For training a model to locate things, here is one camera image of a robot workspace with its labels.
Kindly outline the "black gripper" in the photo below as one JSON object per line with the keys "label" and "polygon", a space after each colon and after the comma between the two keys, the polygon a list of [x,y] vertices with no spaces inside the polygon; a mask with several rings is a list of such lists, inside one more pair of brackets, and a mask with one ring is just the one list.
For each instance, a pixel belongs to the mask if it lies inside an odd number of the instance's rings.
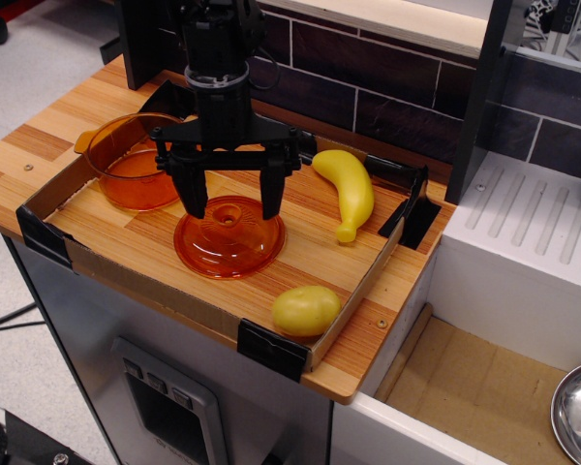
{"label": "black gripper", "polygon": [[156,163],[171,178],[186,211],[203,219],[206,171],[260,171],[262,218],[277,216],[285,179],[301,166],[298,133],[253,111],[248,77],[187,77],[196,118],[156,128]]}

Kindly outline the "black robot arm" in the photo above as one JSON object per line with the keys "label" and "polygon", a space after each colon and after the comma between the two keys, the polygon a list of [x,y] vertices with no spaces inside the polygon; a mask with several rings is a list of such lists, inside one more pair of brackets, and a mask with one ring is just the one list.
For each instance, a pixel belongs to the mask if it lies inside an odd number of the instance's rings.
{"label": "black robot arm", "polygon": [[198,219],[208,203],[207,171],[256,171],[262,217],[270,220],[280,211],[287,177],[301,162],[297,130],[252,108],[248,60],[264,40],[264,15],[254,1],[190,1],[175,10],[197,117],[151,131],[157,166]]}

